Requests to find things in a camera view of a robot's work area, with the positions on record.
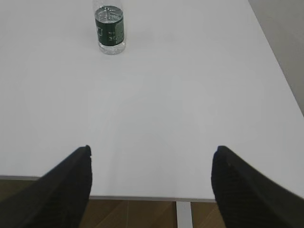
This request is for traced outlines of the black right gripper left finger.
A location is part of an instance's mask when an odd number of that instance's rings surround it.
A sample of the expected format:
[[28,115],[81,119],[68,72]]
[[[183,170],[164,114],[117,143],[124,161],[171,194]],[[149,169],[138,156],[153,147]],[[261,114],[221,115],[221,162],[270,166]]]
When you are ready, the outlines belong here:
[[0,203],[2,228],[77,228],[92,187],[91,148],[79,147],[47,174]]

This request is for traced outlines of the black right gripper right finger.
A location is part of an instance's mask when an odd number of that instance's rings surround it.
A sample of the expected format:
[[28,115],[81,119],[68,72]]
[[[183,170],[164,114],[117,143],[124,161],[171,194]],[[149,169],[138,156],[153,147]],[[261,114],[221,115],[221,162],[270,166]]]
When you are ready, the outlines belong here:
[[212,160],[211,185],[227,228],[302,228],[304,200],[226,146]]

